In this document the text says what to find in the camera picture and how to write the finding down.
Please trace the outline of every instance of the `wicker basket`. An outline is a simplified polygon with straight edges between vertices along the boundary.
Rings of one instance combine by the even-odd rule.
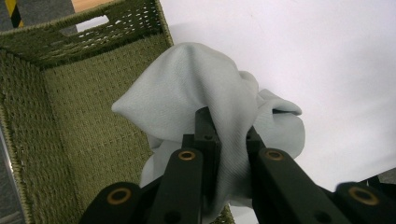
[[[62,32],[103,15],[109,23]],[[0,124],[27,223],[78,223],[101,189],[139,181],[146,136],[110,108],[170,46],[154,0],[0,34]],[[217,223],[233,223],[228,208]]]

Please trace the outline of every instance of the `white backdrop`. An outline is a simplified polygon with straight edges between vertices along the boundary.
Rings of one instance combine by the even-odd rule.
[[[396,167],[396,1],[162,0],[175,43],[235,60],[303,110],[296,159],[323,188]],[[233,208],[239,223],[257,223]]]

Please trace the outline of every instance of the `crumpled cloth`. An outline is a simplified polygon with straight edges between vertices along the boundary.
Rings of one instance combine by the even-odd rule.
[[[112,106],[148,135],[154,154],[143,169],[141,187],[163,174],[183,134],[194,133],[195,111],[205,106],[221,141],[216,193],[203,205],[203,223],[208,223],[230,201],[251,206],[250,127],[267,147],[295,158],[304,147],[304,125],[297,117],[300,107],[268,90],[259,92],[255,77],[238,71],[226,55],[196,43],[173,46]],[[274,109],[286,113],[274,114]]]

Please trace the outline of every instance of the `light blue cloth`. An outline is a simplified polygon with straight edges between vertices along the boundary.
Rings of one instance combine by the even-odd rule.
[[[253,75],[238,71],[224,54],[201,44],[173,46],[162,54],[112,106],[148,135],[155,152],[141,186],[161,176],[183,134],[194,133],[195,111],[208,106],[222,143],[216,195],[204,201],[203,222],[215,219],[226,203],[249,205],[250,166],[246,135],[254,124],[265,145],[292,157],[304,147],[301,109],[268,90]],[[273,109],[289,113],[273,114]]]

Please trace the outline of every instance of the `black metal frame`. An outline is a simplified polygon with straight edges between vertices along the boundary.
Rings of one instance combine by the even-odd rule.
[[[201,223],[202,203],[215,192],[220,140],[207,107],[196,112],[195,134],[183,136],[164,175],[142,189],[120,182],[103,189],[81,218],[88,223]],[[285,151],[247,133],[252,203],[262,223],[396,223],[396,202],[362,183],[335,193],[318,187]]]

